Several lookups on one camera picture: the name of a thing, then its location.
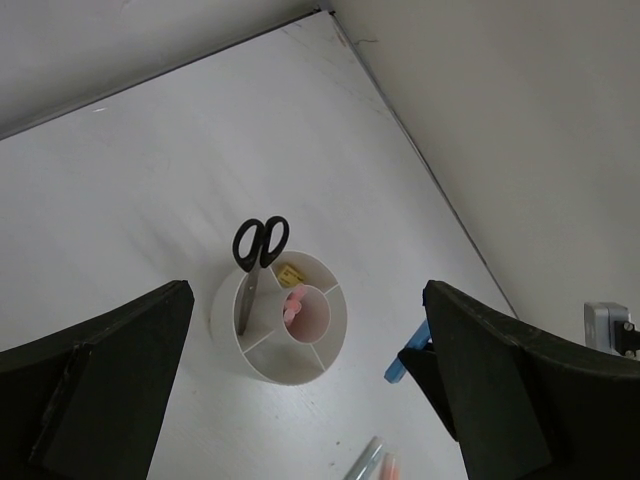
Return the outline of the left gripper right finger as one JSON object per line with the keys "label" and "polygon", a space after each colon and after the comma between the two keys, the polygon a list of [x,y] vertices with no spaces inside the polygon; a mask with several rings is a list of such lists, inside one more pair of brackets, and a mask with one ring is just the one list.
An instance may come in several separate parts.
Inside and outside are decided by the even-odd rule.
{"label": "left gripper right finger", "polygon": [[443,281],[429,281],[423,297],[469,478],[638,478],[638,362],[511,318]]}

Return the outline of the black handled scissors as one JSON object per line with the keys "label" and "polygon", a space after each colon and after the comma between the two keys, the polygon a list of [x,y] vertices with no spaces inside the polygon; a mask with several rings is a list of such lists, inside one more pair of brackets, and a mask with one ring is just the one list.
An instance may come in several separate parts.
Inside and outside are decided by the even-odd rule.
{"label": "black handled scissors", "polygon": [[[251,246],[246,255],[240,247],[244,236],[254,231]],[[236,333],[243,336],[251,314],[259,283],[260,272],[269,267],[284,251],[290,236],[289,222],[283,216],[272,216],[265,222],[256,218],[245,220],[238,228],[233,242],[232,254],[237,266],[246,273],[240,295],[240,312]]]}

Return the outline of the thin red pen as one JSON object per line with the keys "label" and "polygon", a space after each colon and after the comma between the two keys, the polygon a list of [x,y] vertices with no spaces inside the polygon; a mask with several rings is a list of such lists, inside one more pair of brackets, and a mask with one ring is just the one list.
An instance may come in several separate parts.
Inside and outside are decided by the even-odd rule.
{"label": "thin red pen", "polygon": [[283,307],[283,321],[286,326],[290,326],[302,310],[302,299],[306,293],[307,287],[304,284],[297,285],[289,292]]}

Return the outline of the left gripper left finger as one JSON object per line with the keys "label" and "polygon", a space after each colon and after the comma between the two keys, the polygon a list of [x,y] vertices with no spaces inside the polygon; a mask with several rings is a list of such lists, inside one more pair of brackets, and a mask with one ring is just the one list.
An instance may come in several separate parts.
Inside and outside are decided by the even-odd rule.
{"label": "left gripper left finger", "polygon": [[146,478],[193,306],[174,280],[3,351],[2,478]]}

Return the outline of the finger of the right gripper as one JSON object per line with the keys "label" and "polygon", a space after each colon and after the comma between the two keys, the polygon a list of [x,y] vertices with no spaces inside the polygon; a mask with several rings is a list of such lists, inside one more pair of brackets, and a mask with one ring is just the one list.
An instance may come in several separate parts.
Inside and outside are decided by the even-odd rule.
{"label": "finger of the right gripper", "polygon": [[451,438],[457,440],[454,419],[439,370],[435,349],[412,353],[409,355],[408,360],[408,373],[426,396]]}

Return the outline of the small yellow eraser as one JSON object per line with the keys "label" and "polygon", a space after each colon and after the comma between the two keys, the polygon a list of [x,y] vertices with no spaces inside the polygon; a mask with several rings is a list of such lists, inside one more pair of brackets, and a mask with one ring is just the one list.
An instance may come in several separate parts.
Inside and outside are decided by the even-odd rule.
{"label": "small yellow eraser", "polygon": [[276,278],[286,288],[293,288],[305,282],[305,276],[290,264],[282,264],[277,270]]}

